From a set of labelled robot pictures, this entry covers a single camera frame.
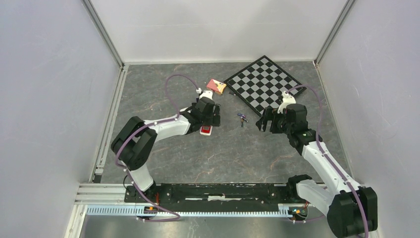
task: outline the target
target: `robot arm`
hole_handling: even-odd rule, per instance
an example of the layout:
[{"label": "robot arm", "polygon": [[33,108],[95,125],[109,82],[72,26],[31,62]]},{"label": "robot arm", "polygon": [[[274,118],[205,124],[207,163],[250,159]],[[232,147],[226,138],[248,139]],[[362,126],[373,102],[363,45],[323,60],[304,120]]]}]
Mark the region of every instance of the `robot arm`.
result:
[{"label": "robot arm", "polygon": [[319,146],[323,152],[320,150],[316,141],[316,131],[308,128],[306,115],[306,107],[296,104],[293,96],[283,92],[279,108],[266,108],[256,123],[261,131],[265,131],[268,121],[271,121],[270,132],[287,134],[290,145],[315,168],[327,186],[327,189],[320,187],[308,175],[294,176],[289,178],[287,183],[289,195],[310,202],[327,217],[328,224],[337,237],[347,237],[364,231],[360,210],[347,185],[349,182],[362,202],[369,231],[376,230],[376,193],[371,187],[362,187],[344,171],[330,154],[321,137]]},{"label": "robot arm", "polygon": [[111,144],[112,151],[116,154],[127,138],[139,128],[149,125],[136,135],[140,137],[137,142],[133,139],[122,150],[119,160],[128,169],[131,178],[140,190],[145,191],[153,185],[146,161],[154,143],[175,136],[186,135],[197,130],[200,134],[210,135],[212,126],[220,126],[220,106],[212,100],[212,91],[204,91],[196,103],[181,110],[177,115],[158,119],[142,120],[132,117]]}]

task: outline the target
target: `marble-patterned floor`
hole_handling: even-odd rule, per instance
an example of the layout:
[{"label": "marble-patterned floor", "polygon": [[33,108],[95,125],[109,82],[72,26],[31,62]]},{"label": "marble-patterned floor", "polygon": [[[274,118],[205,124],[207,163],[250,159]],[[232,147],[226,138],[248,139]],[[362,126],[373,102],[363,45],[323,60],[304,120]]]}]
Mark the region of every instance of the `marble-patterned floor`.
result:
[{"label": "marble-patterned floor", "polygon": [[[248,64],[238,62],[129,66],[112,139],[132,116],[160,119],[175,114],[164,95],[164,81],[172,73],[187,74],[205,89],[211,78],[224,81]],[[277,64],[301,83],[310,84],[318,91],[324,110],[321,136],[331,154],[349,172],[321,82],[312,62]],[[190,106],[196,97],[194,86],[184,78],[170,81],[168,90],[180,108]],[[316,181],[321,181],[312,166],[289,145],[286,135],[259,132],[255,126],[259,117],[238,97],[225,91],[223,95],[215,94],[213,99],[221,105],[221,127],[214,127],[211,136],[196,132],[168,138],[154,145],[147,165],[157,183],[287,182],[289,177],[299,174],[308,174]],[[310,127],[316,129],[319,108],[315,96],[310,90],[306,90],[296,99],[307,107]],[[240,126],[237,113],[247,116],[249,123],[245,123],[244,127]],[[109,151],[102,183],[122,183],[126,173],[115,166],[114,157]]]}]

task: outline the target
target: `chessboard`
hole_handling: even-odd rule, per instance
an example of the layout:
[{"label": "chessboard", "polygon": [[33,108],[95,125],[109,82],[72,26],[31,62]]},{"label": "chessboard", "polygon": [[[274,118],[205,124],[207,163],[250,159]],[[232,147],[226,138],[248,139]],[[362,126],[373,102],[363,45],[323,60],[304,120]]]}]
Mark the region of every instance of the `chessboard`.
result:
[{"label": "chessboard", "polygon": [[[251,63],[224,83],[259,116],[268,106],[279,107],[279,96],[282,91],[301,85],[267,56]],[[296,97],[305,89],[305,87],[297,88],[289,93]]]}]

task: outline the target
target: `metal frame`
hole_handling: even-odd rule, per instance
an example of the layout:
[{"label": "metal frame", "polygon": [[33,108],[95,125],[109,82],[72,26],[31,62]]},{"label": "metal frame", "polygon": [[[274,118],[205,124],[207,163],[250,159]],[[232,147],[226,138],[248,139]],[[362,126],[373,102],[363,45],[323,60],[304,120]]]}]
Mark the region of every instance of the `metal frame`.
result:
[{"label": "metal frame", "polygon": [[[313,61],[314,58],[307,59],[271,59],[274,62],[301,62],[301,61]],[[125,62],[126,65],[149,65],[149,64],[181,64],[181,63],[240,63],[240,62],[254,62],[255,59],[221,59],[221,60],[181,60],[181,61],[129,61]]]},{"label": "metal frame", "polygon": [[87,205],[74,205],[65,232],[65,238],[79,238],[85,220]]},{"label": "metal frame", "polygon": [[108,35],[108,32],[105,30],[104,25],[102,24],[101,19],[98,16],[98,13],[95,10],[91,0],[81,0],[83,5],[85,6],[86,10],[88,11],[93,23],[95,24],[96,28],[99,31],[102,39],[104,40],[106,46],[108,47],[109,51],[111,51],[112,57],[114,58],[117,65],[121,68],[124,67],[124,61],[122,60],[121,56],[119,55],[117,49],[115,48],[114,44],[112,43],[111,38]]},{"label": "metal frame", "polygon": [[124,66],[121,70],[118,81],[115,87],[114,95],[112,98],[111,105],[109,107],[108,116],[106,118],[104,132],[102,134],[101,143],[96,153],[96,162],[92,168],[92,174],[90,181],[100,182],[102,173],[104,172],[104,166],[106,161],[107,151],[111,143],[112,131],[114,129],[115,119],[118,113],[119,103],[121,101],[122,91],[124,89],[125,78],[127,77],[128,67]]},{"label": "metal frame", "polygon": [[[285,186],[285,183],[274,186]],[[127,203],[124,202],[126,189],[124,184],[114,183],[81,183],[77,191],[74,205],[150,205],[149,203]],[[280,206],[304,206],[303,203],[279,204]]]},{"label": "metal frame", "polygon": [[324,44],[321,47],[321,50],[319,51],[317,57],[315,58],[314,62],[315,64],[319,64],[322,60],[322,58],[325,55],[325,52],[328,50],[329,46],[331,45],[331,42],[334,40],[335,36],[337,35],[337,32],[340,30],[341,25],[343,24],[344,20],[346,19],[349,11],[353,7],[356,0],[347,0],[346,4],[344,5],[343,9],[340,12],[340,15],[338,15],[337,20],[334,23],[334,26],[332,27],[331,31],[328,34],[327,39],[325,40]]}]

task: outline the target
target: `purple cable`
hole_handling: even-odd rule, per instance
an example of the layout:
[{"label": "purple cable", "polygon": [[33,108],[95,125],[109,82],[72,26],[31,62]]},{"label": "purple cable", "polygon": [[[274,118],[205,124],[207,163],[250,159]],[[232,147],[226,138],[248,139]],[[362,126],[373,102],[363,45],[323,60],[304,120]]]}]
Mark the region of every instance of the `purple cable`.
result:
[{"label": "purple cable", "polygon": [[169,101],[171,102],[172,106],[175,108],[175,110],[176,110],[176,118],[178,118],[179,117],[179,108],[178,108],[178,105],[172,100],[172,98],[168,94],[168,81],[171,78],[175,77],[175,76],[181,76],[181,77],[184,77],[184,78],[190,80],[194,84],[194,86],[196,87],[196,89],[198,89],[199,87],[198,87],[197,83],[194,80],[192,80],[190,77],[188,77],[188,76],[186,76],[184,74],[180,74],[180,73],[173,74],[173,75],[169,76],[166,79],[166,82],[165,82],[165,95],[169,99]]},{"label": "purple cable", "polygon": [[[306,88],[309,88],[314,94],[315,94],[315,96],[316,96],[316,99],[318,99],[318,103],[319,103],[319,111],[320,111],[320,113],[319,113],[319,121],[318,121],[318,125],[316,126],[316,134],[315,134],[315,139],[316,139],[316,144],[317,144],[317,146],[318,146],[318,148],[319,148],[319,150],[323,153],[323,155],[325,156],[325,158],[327,159],[327,161],[331,164],[331,166],[337,171],[337,173],[341,176],[341,178],[344,180],[344,181],[347,181],[347,178],[346,178],[346,176],[343,174],[343,172],[341,172],[341,170],[338,168],[338,166],[332,161],[332,159],[327,155],[327,154],[325,154],[325,151],[324,151],[324,149],[321,147],[321,143],[320,143],[320,141],[319,141],[319,132],[320,132],[320,127],[321,127],[321,122],[322,122],[322,102],[321,102],[321,99],[319,98],[319,95],[318,95],[318,93],[316,93],[316,91],[315,91],[315,89],[313,89],[311,86],[309,86],[309,85],[307,85],[307,84],[305,84],[305,85],[297,85],[297,86],[295,86],[295,87],[293,87],[293,88],[291,88],[291,89],[289,89],[289,90],[287,90],[286,91],[286,93],[289,93],[290,91],[292,91],[293,89],[297,89],[297,88],[303,88],[303,87],[306,87]],[[352,191],[352,193],[353,193],[353,195],[354,195],[354,197],[355,197],[355,199],[356,199],[356,202],[357,202],[357,205],[358,205],[358,207],[359,207],[359,210],[360,210],[360,214],[361,214],[361,216],[362,216],[362,220],[363,220],[363,227],[364,227],[364,229],[365,229],[365,238],[369,238],[369,228],[368,228],[368,221],[367,221],[367,219],[366,219],[366,214],[365,214],[365,210],[363,209],[363,206],[362,206],[362,202],[360,201],[360,198],[359,198],[359,196],[357,195],[357,193],[356,193],[356,190],[353,188],[353,186],[350,184],[350,182],[347,182],[347,186],[350,188],[350,190]],[[319,218],[321,218],[321,217],[323,217],[323,216],[320,216],[320,217],[317,217],[317,218],[313,218],[313,219],[310,219],[310,220],[308,220],[308,221],[314,221],[314,220],[317,220],[317,219],[319,219]]]},{"label": "purple cable", "polygon": [[[198,85],[197,85],[197,83],[194,81],[194,80],[192,80],[190,77],[188,77],[188,76],[186,76],[186,75],[183,75],[183,74],[179,74],[179,73],[176,73],[176,74],[173,74],[173,75],[170,75],[167,79],[166,79],[166,82],[165,82],[165,95],[166,95],[166,97],[168,98],[168,100],[171,102],[171,104],[173,105],[173,107],[176,109],[176,117],[175,118],[170,118],[170,119],[163,119],[163,120],[159,120],[159,121],[157,121],[157,122],[153,122],[153,123],[149,123],[149,124],[146,124],[146,125],[144,125],[144,126],[142,126],[141,128],[139,128],[139,129],[137,129],[135,132],[133,132],[125,141],[124,141],[124,143],[122,143],[122,146],[119,148],[119,150],[118,150],[118,152],[117,152],[117,154],[115,155],[115,165],[117,165],[118,167],[121,167],[121,168],[124,168],[124,169],[126,169],[126,167],[124,166],[124,165],[122,165],[122,164],[120,164],[119,162],[118,162],[118,160],[119,160],[119,156],[121,155],[121,153],[122,153],[122,151],[124,150],[124,148],[125,148],[125,146],[127,146],[127,144],[128,144],[128,142],[130,142],[133,138],[134,138],[134,136],[136,136],[138,133],[140,133],[140,131],[142,131],[142,130],[144,130],[145,128],[147,128],[147,127],[149,127],[149,126],[151,126],[151,125],[157,125],[157,124],[161,124],[161,123],[165,123],[165,122],[170,122],[170,121],[174,121],[174,120],[176,120],[176,119],[178,119],[179,118],[179,108],[178,108],[178,105],[172,100],[172,98],[170,97],[170,95],[168,94],[168,81],[171,79],[171,78],[173,78],[173,77],[175,77],[175,76],[181,76],[181,77],[184,77],[184,78],[186,78],[186,79],[188,79],[188,80],[190,80],[193,84],[194,84],[194,86],[196,87],[196,89],[198,89],[199,87],[198,87]],[[133,178],[131,177],[131,175],[130,175],[130,173],[127,171],[127,174],[128,174],[128,176],[130,177],[130,179],[133,181]],[[161,206],[159,206],[159,205],[156,205],[155,203],[153,203],[152,201],[150,201],[144,194],[143,194],[143,192],[140,190],[140,188],[137,186],[137,184],[135,184],[135,183],[133,183],[133,185],[134,185],[134,187],[137,189],[137,191],[140,193],[140,195],[148,202],[148,203],[150,203],[150,204],[152,204],[153,206],[155,206],[155,207],[157,207],[158,209],[160,209],[160,210],[162,210],[162,211],[165,211],[165,212],[168,212],[168,213],[170,213],[170,214],[172,214],[172,215],[175,215],[176,216],[176,218],[169,218],[169,219],[161,219],[161,220],[144,220],[144,221],[146,221],[146,222],[171,222],[171,221],[176,221],[176,220],[179,220],[180,218],[181,218],[181,216],[179,215],[179,214],[177,214],[177,213],[175,213],[175,212],[172,212],[172,211],[169,211],[169,210],[167,210],[167,209],[165,209],[165,208],[163,208],[163,207],[161,207]]]},{"label": "purple cable", "polygon": [[[131,175],[130,175],[130,173],[129,173],[128,171],[127,171],[127,175],[128,175],[128,177],[131,179],[131,181],[133,181],[133,178],[131,177]],[[143,221],[145,221],[145,222],[173,222],[173,221],[177,221],[177,220],[179,220],[179,219],[181,218],[181,216],[180,216],[178,213],[175,213],[175,212],[169,211],[168,209],[163,208],[163,207],[161,207],[161,206],[159,206],[159,205],[155,204],[154,202],[150,201],[150,200],[149,200],[149,199],[148,199],[148,198],[144,195],[144,193],[140,190],[140,188],[137,186],[137,184],[133,183],[133,185],[134,185],[134,187],[137,189],[137,191],[140,193],[140,195],[143,197],[143,199],[144,199],[144,200],[146,200],[148,203],[150,203],[151,205],[153,205],[153,206],[157,207],[158,209],[160,209],[160,210],[162,210],[162,211],[165,211],[165,212],[167,212],[167,213],[170,213],[170,214],[172,214],[172,215],[176,216],[176,217],[174,217],[174,218],[168,218],[168,219],[160,219],[160,220],[143,220]]]},{"label": "purple cable", "polygon": [[306,222],[314,222],[314,221],[317,221],[317,220],[319,220],[319,219],[321,219],[323,217],[325,217],[325,216],[324,215],[320,215],[319,217],[315,217],[315,218],[311,218],[311,219],[305,219],[304,221],[294,221],[294,223],[303,224],[303,223],[306,223]]}]

